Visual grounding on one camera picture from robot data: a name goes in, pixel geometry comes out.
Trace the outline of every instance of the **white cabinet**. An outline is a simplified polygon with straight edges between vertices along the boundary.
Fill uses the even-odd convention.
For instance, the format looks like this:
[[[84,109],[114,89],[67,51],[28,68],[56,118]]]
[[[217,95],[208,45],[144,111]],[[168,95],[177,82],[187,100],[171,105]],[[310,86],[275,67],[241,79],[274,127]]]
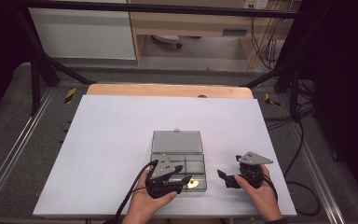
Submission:
[[[44,8],[30,8],[30,12],[43,48],[51,57],[135,60],[128,12]]]

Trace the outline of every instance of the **person's right hand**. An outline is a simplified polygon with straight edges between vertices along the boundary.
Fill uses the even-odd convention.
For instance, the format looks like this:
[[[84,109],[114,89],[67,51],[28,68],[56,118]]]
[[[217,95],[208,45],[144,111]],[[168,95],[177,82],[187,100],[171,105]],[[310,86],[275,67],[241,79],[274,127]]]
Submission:
[[[145,170],[139,178],[132,193],[127,215],[123,219],[125,224],[145,224],[163,206],[170,203],[177,195],[176,191],[168,193],[161,198],[154,199],[147,193],[145,182],[150,170]]]
[[[263,173],[269,177],[269,170],[267,167],[264,164],[260,166]],[[248,181],[239,175],[235,175],[235,180],[237,180],[237,183],[241,186],[241,188],[246,190],[249,194],[255,205],[255,209],[265,222],[283,218],[281,211],[279,210],[274,191],[266,181],[263,181],[260,188],[255,189],[248,183]]]

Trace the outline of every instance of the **person's left hand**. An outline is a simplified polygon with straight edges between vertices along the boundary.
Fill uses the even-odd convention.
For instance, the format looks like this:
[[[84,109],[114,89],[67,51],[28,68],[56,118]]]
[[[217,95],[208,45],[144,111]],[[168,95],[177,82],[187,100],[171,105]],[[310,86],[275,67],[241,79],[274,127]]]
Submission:
[[[127,215],[123,219],[124,224],[145,224],[164,205],[170,203],[177,195],[171,192],[161,198],[150,197],[145,188],[145,181],[149,170],[140,176],[138,184],[133,192]]]

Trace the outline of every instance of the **white table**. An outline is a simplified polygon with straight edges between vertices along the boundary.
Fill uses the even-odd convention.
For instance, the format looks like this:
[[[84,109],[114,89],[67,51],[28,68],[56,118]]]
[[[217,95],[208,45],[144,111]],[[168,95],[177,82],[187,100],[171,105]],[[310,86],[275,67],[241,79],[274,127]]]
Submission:
[[[176,128],[200,131],[208,189],[181,193],[156,217],[256,215],[246,192],[227,189],[216,172],[238,174],[235,155],[248,151],[274,161],[267,167],[280,209],[296,215],[257,100],[96,95],[83,96],[34,215],[112,217],[150,160],[153,131]]]

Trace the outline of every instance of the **yellow tag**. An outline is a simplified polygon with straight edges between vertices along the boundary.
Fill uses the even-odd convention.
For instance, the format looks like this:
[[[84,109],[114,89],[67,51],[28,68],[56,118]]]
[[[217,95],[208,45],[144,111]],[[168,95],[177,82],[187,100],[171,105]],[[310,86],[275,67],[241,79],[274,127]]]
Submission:
[[[187,187],[188,187],[189,189],[193,189],[193,188],[195,188],[195,187],[198,186],[198,185],[199,185],[199,181],[198,181],[198,180],[195,180],[195,179],[193,179],[193,178],[191,178],[190,181],[188,181]]]

